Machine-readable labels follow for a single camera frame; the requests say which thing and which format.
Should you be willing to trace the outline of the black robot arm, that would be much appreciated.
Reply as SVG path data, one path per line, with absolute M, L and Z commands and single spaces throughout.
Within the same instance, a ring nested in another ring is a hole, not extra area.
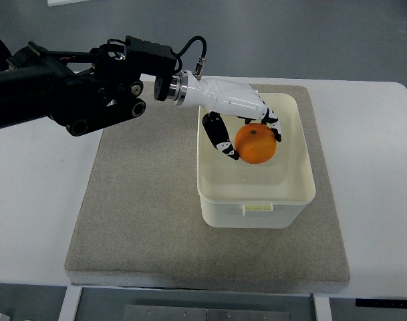
M 0 40 L 0 129 L 48 117 L 82 136 L 141 116 L 141 75 L 167 99 L 182 52 L 128 36 L 89 52 L 50 51 L 29 42 L 11 53 Z

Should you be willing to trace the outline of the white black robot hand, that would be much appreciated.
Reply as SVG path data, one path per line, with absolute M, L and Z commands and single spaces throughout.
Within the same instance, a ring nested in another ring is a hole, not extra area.
M 178 95 L 178 105 L 202 106 L 207 111 L 202 119 L 203 128 L 214 148 L 223 154 L 239 159 L 239 153 L 233 147 L 222 119 L 223 115 L 242 118 L 247 124 L 259 120 L 270 128 L 275 140 L 281 142 L 278 117 L 250 85 L 215 78 L 198 80 L 190 71 L 182 72 L 180 79 L 182 92 Z

